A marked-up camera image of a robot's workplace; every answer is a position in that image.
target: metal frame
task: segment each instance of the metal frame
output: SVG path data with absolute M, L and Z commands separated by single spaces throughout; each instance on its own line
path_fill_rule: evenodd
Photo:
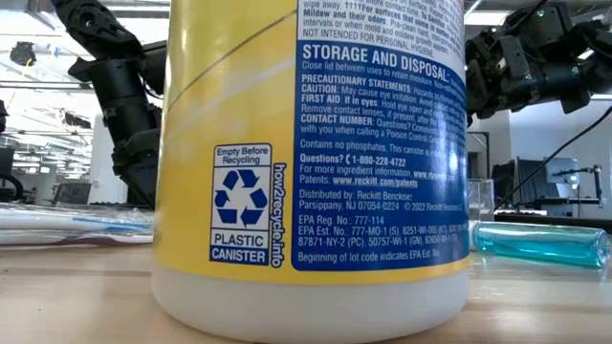
M 468 132 L 468 135 L 471 135 L 480 145 L 485 147 L 485 154 L 487 156 L 487 179 L 491 177 L 491 138 L 489 132 Z M 485 137 L 485 142 L 483 143 L 479 140 L 476 135 L 482 135 Z

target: blue label section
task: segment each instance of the blue label section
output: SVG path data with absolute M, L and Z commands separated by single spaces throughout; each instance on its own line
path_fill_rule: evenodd
M 268 265 L 266 248 L 210 246 L 210 261 L 248 265 Z
M 429 267 L 469 254 L 465 86 L 419 56 L 300 40 L 292 264 Z

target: recycling symbol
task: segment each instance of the recycling symbol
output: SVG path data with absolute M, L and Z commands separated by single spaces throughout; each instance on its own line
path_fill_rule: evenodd
M 268 205 L 266 192 L 261 188 L 257 188 L 259 177 L 256 177 L 250 169 L 231 170 L 223 179 L 223 188 L 215 189 L 214 204 L 217 208 L 217 213 L 221 222 L 224 224 L 238 224 L 238 212 L 240 212 L 240 221 L 245 227 L 248 225 L 256 225 Z M 236 209 L 231 207 L 231 198 L 234 197 L 250 197 L 251 205 L 246 205 L 244 209 Z

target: laboratory room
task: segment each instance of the laboratory room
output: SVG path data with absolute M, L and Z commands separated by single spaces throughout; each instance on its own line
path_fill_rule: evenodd
M 0 23 L 1 343 L 612 343 L 609 0 Z

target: yellow label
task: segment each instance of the yellow label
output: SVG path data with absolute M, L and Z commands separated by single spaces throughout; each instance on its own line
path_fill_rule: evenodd
M 172 2 L 156 261 L 291 284 L 463 269 L 463 48 L 415 38 L 459 5 Z

